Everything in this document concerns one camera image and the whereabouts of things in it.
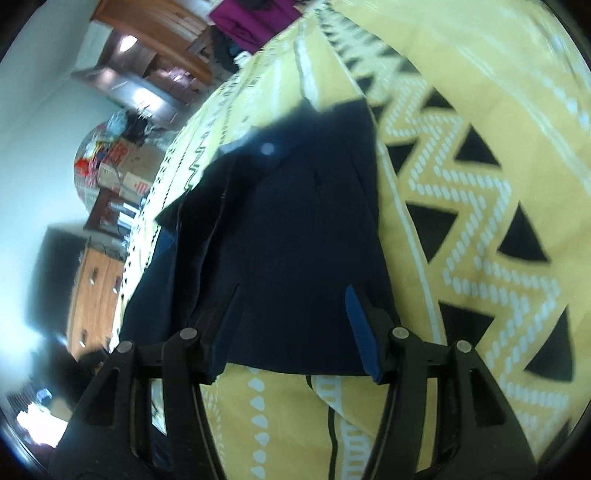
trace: drawer handle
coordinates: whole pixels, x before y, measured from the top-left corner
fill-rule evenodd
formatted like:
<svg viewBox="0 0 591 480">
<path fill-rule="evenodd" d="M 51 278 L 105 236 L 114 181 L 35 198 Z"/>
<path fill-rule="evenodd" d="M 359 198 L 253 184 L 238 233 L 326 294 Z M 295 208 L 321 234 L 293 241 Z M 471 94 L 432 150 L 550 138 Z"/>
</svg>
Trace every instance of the drawer handle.
<svg viewBox="0 0 591 480">
<path fill-rule="evenodd" d="M 80 346 L 82 348 L 86 348 L 86 339 L 88 337 L 88 332 L 86 330 L 82 330 L 82 335 L 80 337 Z"/>
<path fill-rule="evenodd" d="M 94 285 L 96 283 L 96 276 L 99 274 L 99 269 L 98 268 L 93 268 L 92 269 L 92 273 L 90 274 L 90 285 Z"/>
<path fill-rule="evenodd" d="M 113 293 L 119 293 L 119 289 L 121 288 L 121 277 L 117 277 L 115 280 L 115 285 L 113 285 Z"/>
</svg>

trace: cardboard box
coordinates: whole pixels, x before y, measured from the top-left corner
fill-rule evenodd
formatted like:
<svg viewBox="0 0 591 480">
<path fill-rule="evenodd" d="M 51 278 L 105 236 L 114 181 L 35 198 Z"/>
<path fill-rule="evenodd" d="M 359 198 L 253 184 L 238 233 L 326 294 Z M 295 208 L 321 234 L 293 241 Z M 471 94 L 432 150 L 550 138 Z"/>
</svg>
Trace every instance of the cardboard box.
<svg viewBox="0 0 591 480">
<path fill-rule="evenodd" d="M 156 178 L 164 152 L 152 145 L 138 147 L 117 140 L 99 167 L 99 185 L 129 202 L 139 204 Z"/>
</svg>

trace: bed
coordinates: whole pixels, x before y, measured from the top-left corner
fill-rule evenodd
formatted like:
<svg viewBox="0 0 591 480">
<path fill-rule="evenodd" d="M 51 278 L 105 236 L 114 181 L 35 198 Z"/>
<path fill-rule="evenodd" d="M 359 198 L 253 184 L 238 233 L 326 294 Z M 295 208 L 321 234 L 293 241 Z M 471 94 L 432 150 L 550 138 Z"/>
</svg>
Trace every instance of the bed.
<svg viewBox="0 0 591 480">
<path fill-rule="evenodd" d="M 591 398 L 590 93 L 576 47 L 535 2 L 316 3 L 169 148 L 132 232 L 113 344 L 151 262 L 154 218 L 199 182 L 218 146 L 302 98 L 322 111 L 365 97 L 379 237 L 402 322 L 435 343 L 470 335 L 544 462 Z M 506 241 L 511 229 L 528 248 Z M 230 364 L 202 391 L 230 480 L 352 479 L 387 389 Z M 436 394 L 430 384 L 420 469 L 433 450 Z"/>
</svg>

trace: folded garment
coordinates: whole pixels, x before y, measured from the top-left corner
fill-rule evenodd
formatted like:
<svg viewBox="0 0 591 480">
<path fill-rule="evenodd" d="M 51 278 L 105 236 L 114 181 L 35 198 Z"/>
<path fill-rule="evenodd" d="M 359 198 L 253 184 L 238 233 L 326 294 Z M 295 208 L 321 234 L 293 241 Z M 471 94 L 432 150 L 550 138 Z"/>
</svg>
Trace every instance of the folded garment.
<svg viewBox="0 0 591 480">
<path fill-rule="evenodd" d="M 261 7 L 253 9 L 238 0 L 224 0 L 209 17 L 244 50 L 256 53 L 301 16 L 293 0 L 269 0 Z"/>
<path fill-rule="evenodd" d="M 161 213 L 158 222 L 174 239 L 164 247 L 159 239 L 163 252 L 129 301 L 120 339 L 166 340 L 164 331 L 167 337 L 195 325 L 238 283 L 244 307 L 228 361 L 365 375 L 346 287 L 363 285 L 374 305 L 397 318 L 378 213 L 375 131 L 365 101 L 325 113 L 305 103 L 211 163 L 200 183 Z"/>
</svg>

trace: wooden dresser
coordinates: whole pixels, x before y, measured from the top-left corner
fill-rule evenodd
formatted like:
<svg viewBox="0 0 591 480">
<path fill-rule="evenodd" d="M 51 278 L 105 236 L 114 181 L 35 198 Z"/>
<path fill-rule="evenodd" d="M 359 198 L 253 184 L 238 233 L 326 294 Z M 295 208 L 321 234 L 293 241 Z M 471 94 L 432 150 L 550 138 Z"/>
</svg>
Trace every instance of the wooden dresser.
<svg viewBox="0 0 591 480">
<path fill-rule="evenodd" d="M 108 347 L 122 275 L 123 262 L 86 247 L 68 315 L 67 347 L 75 359 Z"/>
</svg>

